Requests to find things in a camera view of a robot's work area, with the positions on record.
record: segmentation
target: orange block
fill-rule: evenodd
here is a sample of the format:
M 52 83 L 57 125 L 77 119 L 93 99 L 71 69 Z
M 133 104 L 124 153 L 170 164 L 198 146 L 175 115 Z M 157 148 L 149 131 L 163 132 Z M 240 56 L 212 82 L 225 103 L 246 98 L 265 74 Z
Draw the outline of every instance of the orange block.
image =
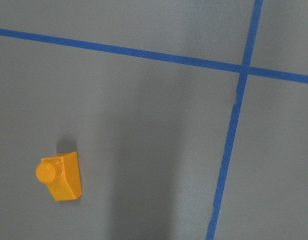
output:
M 56 201 L 75 200 L 82 195 L 77 152 L 43 158 L 36 168 L 36 176 Z

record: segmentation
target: gray floor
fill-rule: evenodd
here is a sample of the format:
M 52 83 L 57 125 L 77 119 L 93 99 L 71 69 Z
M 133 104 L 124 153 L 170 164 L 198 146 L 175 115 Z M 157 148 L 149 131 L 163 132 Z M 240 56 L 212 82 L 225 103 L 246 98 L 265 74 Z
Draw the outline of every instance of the gray floor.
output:
M 0 1 L 0 28 L 240 64 L 252 1 Z M 308 1 L 252 66 L 308 75 Z M 0 36 L 0 239 L 202 240 L 238 74 Z M 77 150 L 55 202 L 42 157 Z M 248 77 L 216 240 L 308 240 L 308 84 Z

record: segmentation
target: blue line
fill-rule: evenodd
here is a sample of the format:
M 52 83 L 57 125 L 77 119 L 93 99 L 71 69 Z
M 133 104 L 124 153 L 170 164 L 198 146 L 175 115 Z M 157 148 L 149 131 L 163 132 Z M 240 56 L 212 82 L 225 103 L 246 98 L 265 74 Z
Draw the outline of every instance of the blue line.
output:
M 223 70 L 223 71 L 229 71 L 229 72 L 235 72 L 235 73 L 241 72 L 241 65 L 237 65 L 237 64 L 203 60 L 199 58 L 178 56 L 178 55 L 139 50 L 139 49 L 127 48 L 127 47 L 121 47 L 121 46 L 106 45 L 106 44 L 95 43 L 95 42 L 73 40 L 73 39 L 68 39 L 68 38 L 63 38 L 63 37 L 40 35 L 40 34 L 34 34 L 34 33 L 22 32 L 22 31 L 13 31 L 13 30 L 1 29 L 1 28 L 0 28 L 0 36 L 32 40 L 32 41 L 57 44 L 57 45 L 64 45 L 64 46 L 70 46 L 70 47 L 75 47 L 75 48 L 90 49 L 90 50 L 95 50 L 95 51 L 127 55 L 127 56 L 133 56 L 133 57 L 144 58 L 144 59 L 153 59 L 153 60 L 159 60 L 159 61 L 170 62 L 170 63 L 177 63 L 177 64 L 180 63 L 184 65 L 190 65 L 190 66 L 196 66 L 196 67 L 202 67 L 202 68 L 208 68 L 208 69 L 217 69 L 217 70 Z
M 250 67 L 248 74 L 308 84 L 308 75 Z
M 250 66 L 250 62 L 252 58 L 252 53 L 253 53 L 253 48 L 255 44 L 255 38 L 256 38 L 258 23 L 260 19 L 262 4 L 263 4 L 263 0 L 255 0 L 251 22 L 249 26 L 249 31 L 247 35 L 247 40 L 246 40 L 244 57 L 242 61 L 242 66 L 247 69 Z M 238 119 L 239 119 L 240 110 L 241 110 L 241 106 L 242 106 L 242 102 L 244 98 L 245 86 L 247 82 L 247 74 L 248 74 L 247 72 L 242 71 L 238 79 L 238 84 L 237 84 L 237 89 L 236 89 L 236 93 L 237 93 L 236 103 L 233 106 L 232 113 L 230 116 L 229 127 L 228 127 L 225 147 L 224 147 L 224 155 L 223 155 L 221 167 L 219 170 L 216 192 L 214 196 L 214 202 L 213 202 L 214 209 L 213 209 L 212 218 L 208 225 L 206 240 L 214 240 L 214 237 L 215 237 L 217 221 L 218 221 L 219 211 L 220 211 L 221 202 L 223 198 L 230 157 L 231 157 L 232 150 L 233 150 L 233 144 L 234 144 L 235 134 L 237 130 Z

